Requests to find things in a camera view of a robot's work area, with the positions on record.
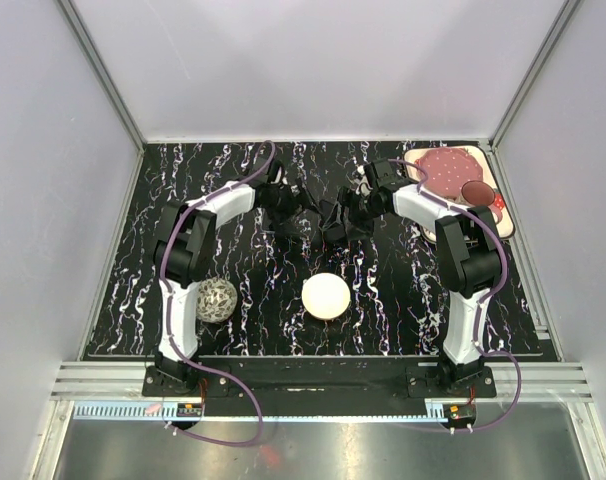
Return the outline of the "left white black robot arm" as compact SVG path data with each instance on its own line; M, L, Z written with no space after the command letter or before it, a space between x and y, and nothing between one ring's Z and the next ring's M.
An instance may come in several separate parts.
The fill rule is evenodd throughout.
M299 235L294 218L306 210L319 211L303 180L289 184L281 172L229 181L210 194L172 201L162 210L150 252L163 302L154 367L176 395L191 394L199 382L199 372L185 360L194 360L198 350L198 288L214 257L217 229L255 209L263 210L271 230L285 238Z

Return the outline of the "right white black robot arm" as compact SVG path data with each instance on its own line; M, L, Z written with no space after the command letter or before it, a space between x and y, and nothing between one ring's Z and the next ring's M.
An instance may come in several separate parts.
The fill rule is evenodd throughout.
M375 220L394 214L434 232L438 275L449 292L435 377L443 393L459 396L482 375L484 323L491 298L507 281L507 257L489 207L449 201L428 190L424 168L413 180L397 164L361 166L358 183L342 187L334 201L319 201L319 227L326 242L348 243L370 238Z

